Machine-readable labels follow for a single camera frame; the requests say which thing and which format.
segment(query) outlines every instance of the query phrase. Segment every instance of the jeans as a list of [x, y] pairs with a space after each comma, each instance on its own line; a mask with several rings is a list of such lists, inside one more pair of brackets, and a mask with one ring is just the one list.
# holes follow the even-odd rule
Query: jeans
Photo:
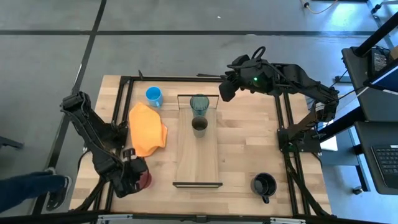
[[33, 172], [0, 180], [0, 212], [36, 198], [47, 192], [57, 192], [65, 185], [65, 177], [51, 172]]

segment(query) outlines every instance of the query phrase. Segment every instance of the keyboard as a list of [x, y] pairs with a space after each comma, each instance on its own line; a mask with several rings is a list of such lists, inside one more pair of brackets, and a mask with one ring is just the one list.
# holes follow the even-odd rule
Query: keyboard
[[398, 189], [398, 146], [373, 146], [372, 151], [384, 184]]

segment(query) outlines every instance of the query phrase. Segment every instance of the white cable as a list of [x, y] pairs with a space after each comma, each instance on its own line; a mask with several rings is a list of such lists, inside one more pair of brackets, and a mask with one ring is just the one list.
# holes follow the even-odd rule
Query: white cable
[[338, 110], [336, 111], [336, 114], [337, 114], [337, 112], [341, 111], [341, 109], [343, 109], [344, 107], [348, 106], [352, 101], [354, 101], [355, 99], [357, 99], [357, 97], [361, 96], [362, 93], [364, 93], [368, 88], [369, 88], [369, 87], [366, 87], [364, 90], [362, 90], [360, 93], [358, 93], [351, 101], [349, 101], [347, 104], [345, 104], [342, 108], [338, 109]]
[[303, 2], [304, 7], [307, 8], [312, 14], [321, 14], [321, 13], [325, 12], [326, 10], [328, 10], [329, 8], [331, 8], [334, 4], [336, 4], [336, 3], [338, 2], [338, 0], [335, 0], [335, 1], [334, 1], [330, 6], [328, 6], [326, 9], [324, 9], [324, 10], [322, 10], [322, 11], [320, 11], [320, 12], [314, 12], [314, 11], [312, 11], [312, 9], [310, 8], [310, 5], [309, 5], [308, 2], [305, 2], [304, 0], [301, 0], [301, 1]]

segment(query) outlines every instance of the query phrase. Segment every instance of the person's leg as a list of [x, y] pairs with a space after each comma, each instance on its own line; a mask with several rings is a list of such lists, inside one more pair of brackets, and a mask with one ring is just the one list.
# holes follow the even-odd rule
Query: person's leg
[[34, 172], [27, 175], [0, 180], [0, 212], [15, 207], [25, 199], [35, 198], [47, 192], [60, 192], [62, 197], [53, 209], [58, 208], [65, 199], [72, 183], [71, 178], [52, 175], [51, 172]]
[[39, 175], [30, 177], [25, 182], [25, 195], [27, 198], [36, 198], [47, 192], [57, 192], [65, 185], [65, 176]]
[[33, 172], [0, 180], [0, 212], [15, 207], [30, 198], [32, 192], [27, 189], [30, 188], [34, 179], [50, 175], [52, 175], [50, 172]]

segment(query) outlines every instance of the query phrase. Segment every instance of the clear glass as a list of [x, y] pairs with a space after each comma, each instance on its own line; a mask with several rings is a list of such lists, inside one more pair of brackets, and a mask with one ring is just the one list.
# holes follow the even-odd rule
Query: clear glass
[[196, 94], [190, 100], [193, 117], [206, 116], [207, 108], [209, 107], [209, 98], [203, 94]]

